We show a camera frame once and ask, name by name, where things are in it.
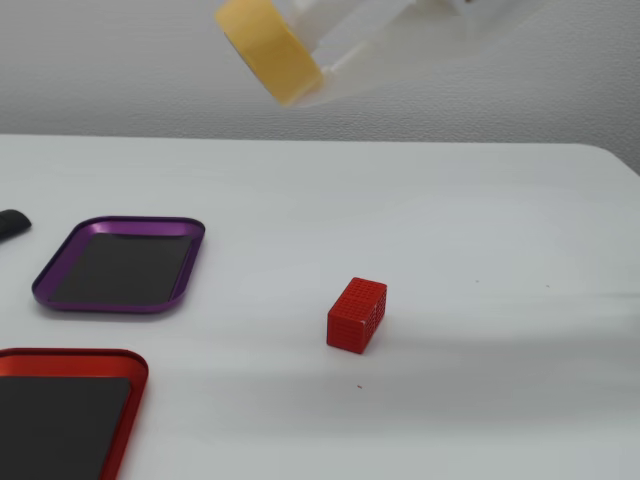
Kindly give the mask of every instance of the white table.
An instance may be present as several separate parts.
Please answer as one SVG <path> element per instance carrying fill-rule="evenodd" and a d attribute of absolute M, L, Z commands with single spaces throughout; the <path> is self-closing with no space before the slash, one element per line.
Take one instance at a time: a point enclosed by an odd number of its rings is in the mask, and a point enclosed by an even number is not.
<path fill-rule="evenodd" d="M 640 180 L 575 145 L 0 137 L 0 348 L 114 347 L 151 373 L 123 480 L 640 478 Z M 159 317 L 47 311 L 90 217 L 208 227 Z M 325 345 L 389 285 L 364 356 Z"/>

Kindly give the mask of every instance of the purple tray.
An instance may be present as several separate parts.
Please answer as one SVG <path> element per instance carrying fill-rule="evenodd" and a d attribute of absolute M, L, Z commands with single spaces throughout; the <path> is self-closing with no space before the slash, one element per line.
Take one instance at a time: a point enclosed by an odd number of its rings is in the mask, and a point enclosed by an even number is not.
<path fill-rule="evenodd" d="M 32 291 L 42 305 L 56 310 L 79 310 L 117 313 L 158 313 L 178 303 L 183 297 L 193 265 L 198 256 L 204 225 L 189 218 L 100 217 L 76 226 L 33 282 Z M 120 305 L 101 303 L 55 302 L 51 297 L 81 257 L 91 239 L 97 234 L 139 237 L 190 237 L 188 251 L 182 261 L 170 298 L 154 305 Z"/>

